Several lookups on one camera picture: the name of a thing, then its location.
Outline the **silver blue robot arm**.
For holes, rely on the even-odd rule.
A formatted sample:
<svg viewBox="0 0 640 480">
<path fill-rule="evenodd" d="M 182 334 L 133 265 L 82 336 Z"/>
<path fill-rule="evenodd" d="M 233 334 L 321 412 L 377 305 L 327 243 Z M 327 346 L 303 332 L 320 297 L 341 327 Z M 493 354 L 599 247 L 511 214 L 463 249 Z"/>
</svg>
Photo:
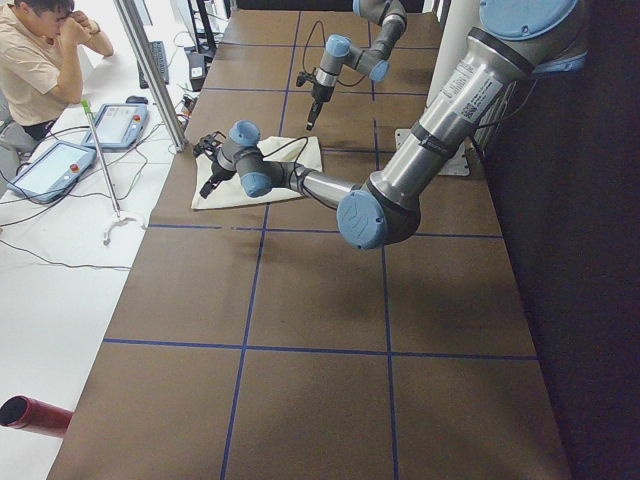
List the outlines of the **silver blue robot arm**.
<svg viewBox="0 0 640 480">
<path fill-rule="evenodd" d="M 389 71 L 389 58 L 397 41 L 407 28 L 407 11 L 401 1 L 355 0 L 353 12 L 380 31 L 369 47 L 360 47 L 344 35 L 331 34 L 324 44 L 324 52 L 318 67 L 309 71 L 302 61 L 302 70 L 296 78 L 296 86 L 312 85 L 311 105 L 306 130 L 311 131 L 323 106 L 331 100 L 344 66 L 368 78 L 374 83 L 383 81 Z"/>
<path fill-rule="evenodd" d="M 288 189 L 334 209 L 342 237 L 355 248 L 409 238 L 421 220 L 420 194 L 481 127 L 502 91 L 516 81 L 580 69 L 585 62 L 590 13 L 585 1 L 483 1 L 477 11 L 465 56 L 390 162 L 365 183 L 332 178 L 297 161 L 267 160 L 258 146 L 258 127 L 242 120 L 225 141 L 205 138 L 196 146 L 211 162 L 199 197 L 233 179 L 251 198 Z"/>
</svg>

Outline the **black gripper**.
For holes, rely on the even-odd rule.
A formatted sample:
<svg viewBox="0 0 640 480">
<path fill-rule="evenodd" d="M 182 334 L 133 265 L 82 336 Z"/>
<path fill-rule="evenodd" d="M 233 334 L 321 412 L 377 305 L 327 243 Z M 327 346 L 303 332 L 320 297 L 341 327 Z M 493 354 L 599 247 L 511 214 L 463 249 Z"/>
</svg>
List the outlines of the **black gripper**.
<svg viewBox="0 0 640 480">
<path fill-rule="evenodd" d="M 211 175 L 199 191 L 199 195 L 202 198 L 208 198 L 218 188 L 220 181 L 228 181 L 235 175 L 231 162 L 222 153 L 222 147 L 225 142 L 226 135 L 216 131 L 200 138 L 193 147 L 196 157 L 205 155 L 210 161 Z"/>
<path fill-rule="evenodd" d="M 300 71 L 296 79 L 296 86 L 302 87 L 306 82 L 312 84 L 312 104 L 306 122 L 306 130 L 312 131 L 321 113 L 321 104 L 331 100 L 334 92 L 334 75 L 316 68 L 312 73 Z"/>
</svg>

